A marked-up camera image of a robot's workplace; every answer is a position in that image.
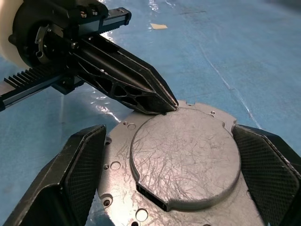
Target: hole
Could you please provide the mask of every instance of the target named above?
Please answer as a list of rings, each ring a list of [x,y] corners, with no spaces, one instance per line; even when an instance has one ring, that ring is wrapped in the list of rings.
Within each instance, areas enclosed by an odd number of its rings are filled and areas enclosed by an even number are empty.
[[[127,92],[125,92],[124,89],[122,89],[122,87],[120,86],[116,86],[115,91],[114,91],[114,95],[117,97],[124,97],[127,95]]]
[[[121,98],[121,101],[126,102],[127,104],[133,105],[133,106],[137,106],[137,102],[134,101],[132,98],[130,97],[123,97]]]
[[[41,51],[39,51],[39,52],[36,53],[36,56],[40,58],[40,57],[43,56],[43,53]]]
[[[145,209],[139,209],[139,210],[137,210],[137,212],[136,212],[136,219],[137,219],[138,221],[140,221],[140,222],[145,221],[145,220],[147,219],[148,216],[149,216],[149,215],[148,215],[148,213],[147,213],[147,211],[146,211]]]
[[[134,130],[134,129],[136,128],[136,125],[135,125],[134,123],[131,123],[131,124],[129,124],[129,125],[127,126],[127,128],[128,128],[129,130]]]
[[[141,95],[142,92],[138,89],[132,88],[130,86],[125,86],[124,87],[126,89],[126,91],[132,95]]]
[[[97,77],[96,80],[107,93],[110,93],[112,89],[112,82],[110,80],[100,77]]]
[[[105,200],[105,201],[103,201],[103,205],[104,206],[109,206],[111,204],[111,202],[110,202],[110,200]]]
[[[99,196],[99,198],[100,198],[104,208],[109,207],[113,203],[113,197],[111,194],[108,194],[108,193],[102,194]]]
[[[110,137],[106,137],[104,145],[108,146],[110,143],[112,143],[112,139]]]
[[[118,170],[119,168],[120,168],[120,162],[118,162],[118,161],[114,161],[114,162],[112,162],[112,164],[111,164],[111,169],[112,170]]]
[[[144,188],[140,187],[139,185],[136,185],[136,189],[138,192],[143,194],[148,200],[152,201],[154,204],[159,206],[162,210],[167,212],[167,206],[161,200],[153,196],[151,193],[148,193]]]

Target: blue floor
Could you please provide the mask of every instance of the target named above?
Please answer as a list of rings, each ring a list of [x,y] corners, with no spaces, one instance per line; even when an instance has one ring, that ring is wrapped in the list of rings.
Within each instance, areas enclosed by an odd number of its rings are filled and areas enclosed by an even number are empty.
[[[155,66],[178,99],[276,133],[301,155],[301,10],[292,0],[101,1],[133,14],[105,37]],[[19,70],[3,59],[0,69]],[[88,85],[67,96],[48,88],[1,112],[0,225],[70,135],[112,129],[130,112]],[[92,226],[101,210],[91,211]]]

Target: bolt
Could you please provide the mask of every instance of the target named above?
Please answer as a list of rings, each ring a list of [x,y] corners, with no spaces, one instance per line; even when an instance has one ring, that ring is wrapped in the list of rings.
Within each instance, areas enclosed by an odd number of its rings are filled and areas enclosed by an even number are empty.
[[[81,18],[86,18],[87,14],[84,11],[81,11],[80,12],[80,16],[81,16]]]
[[[79,48],[79,44],[77,42],[73,42],[71,44],[71,49],[77,49],[77,48]]]
[[[97,12],[95,9],[92,9],[92,14],[93,14],[94,16],[97,16],[98,12]]]

